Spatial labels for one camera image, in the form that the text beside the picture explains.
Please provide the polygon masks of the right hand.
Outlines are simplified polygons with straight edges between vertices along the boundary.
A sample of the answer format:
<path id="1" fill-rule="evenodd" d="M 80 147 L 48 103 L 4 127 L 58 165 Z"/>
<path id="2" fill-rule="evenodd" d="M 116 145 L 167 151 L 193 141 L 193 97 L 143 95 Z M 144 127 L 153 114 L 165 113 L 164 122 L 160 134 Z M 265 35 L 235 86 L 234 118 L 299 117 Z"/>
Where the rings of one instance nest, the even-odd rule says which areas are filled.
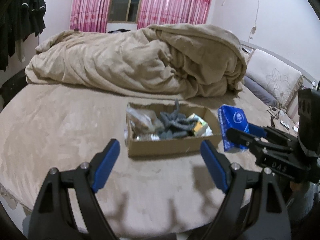
<path id="1" fill-rule="evenodd" d="M 290 182 L 290 188 L 293 192 L 302 191 L 303 183 L 295 183 L 293 181 Z"/>

